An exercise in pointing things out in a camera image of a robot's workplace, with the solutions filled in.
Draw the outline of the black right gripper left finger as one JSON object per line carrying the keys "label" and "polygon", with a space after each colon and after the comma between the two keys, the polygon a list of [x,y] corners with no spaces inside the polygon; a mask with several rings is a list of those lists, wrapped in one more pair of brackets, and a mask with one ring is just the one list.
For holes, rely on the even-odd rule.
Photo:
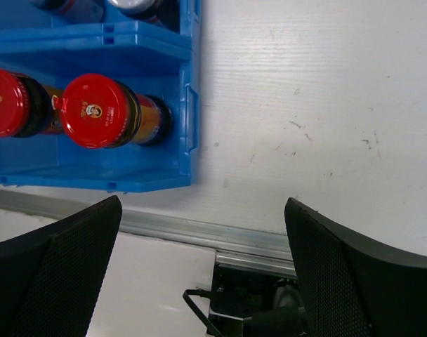
{"label": "black right gripper left finger", "polygon": [[112,196],[0,242],[0,336],[85,336],[121,217]]}

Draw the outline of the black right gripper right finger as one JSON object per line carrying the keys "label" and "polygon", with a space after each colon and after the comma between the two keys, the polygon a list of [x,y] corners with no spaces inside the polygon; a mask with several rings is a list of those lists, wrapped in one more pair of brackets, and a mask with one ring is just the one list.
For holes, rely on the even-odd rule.
{"label": "black right gripper right finger", "polygon": [[284,219],[312,336],[427,336],[427,256],[290,198]]}

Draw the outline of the red cap sauce jar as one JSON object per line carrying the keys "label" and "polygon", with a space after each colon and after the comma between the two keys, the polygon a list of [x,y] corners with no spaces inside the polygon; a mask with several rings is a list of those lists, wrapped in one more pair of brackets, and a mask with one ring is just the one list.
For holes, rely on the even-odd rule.
{"label": "red cap sauce jar", "polygon": [[63,133],[58,101],[63,91],[0,68],[0,138]]}
{"label": "red cap sauce jar", "polygon": [[169,135],[173,123],[162,99],[135,93],[101,74],[84,74],[71,81],[59,103],[64,132],[89,149],[156,145]]}

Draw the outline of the white cap spice jar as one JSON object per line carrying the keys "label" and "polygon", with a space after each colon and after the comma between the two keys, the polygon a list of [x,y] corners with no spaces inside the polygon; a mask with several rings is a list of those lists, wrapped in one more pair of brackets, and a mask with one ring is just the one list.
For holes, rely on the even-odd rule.
{"label": "white cap spice jar", "polygon": [[180,30],[180,1],[177,0],[109,0],[122,14],[173,32]]}
{"label": "white cap spice jar", "polygon": [[103,1],[96,0],[37,0],[29,1],[71,24],[102,22],[105,16]]}

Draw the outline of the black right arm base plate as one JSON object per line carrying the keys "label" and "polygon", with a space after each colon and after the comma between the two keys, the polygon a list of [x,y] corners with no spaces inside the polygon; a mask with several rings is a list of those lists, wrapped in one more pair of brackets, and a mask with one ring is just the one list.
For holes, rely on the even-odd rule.
{"label": "black right arm base plate", "polygon": [[209,290],[183,300],[207,336],[310,336],[297,278],[217,264]]}

